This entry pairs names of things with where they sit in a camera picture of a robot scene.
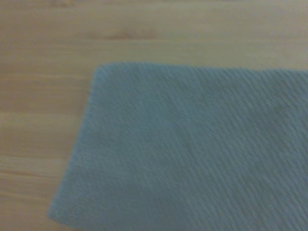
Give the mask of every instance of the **towel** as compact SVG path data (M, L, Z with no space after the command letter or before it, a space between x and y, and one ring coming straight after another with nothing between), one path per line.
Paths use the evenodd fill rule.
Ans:
M308 231L308 71L98 67L48 216L84 231Z

